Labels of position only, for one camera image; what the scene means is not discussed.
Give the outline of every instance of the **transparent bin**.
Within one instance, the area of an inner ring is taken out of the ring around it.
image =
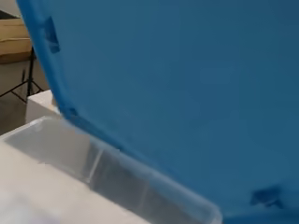
[[[222,222],[213,203],[62,119],[2,135],[0,163],[1,223]]]

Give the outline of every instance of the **blue plastic lid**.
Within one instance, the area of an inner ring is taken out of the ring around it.
[[[18,0],[64,114],[217,204],[299,222],[299,2]]]

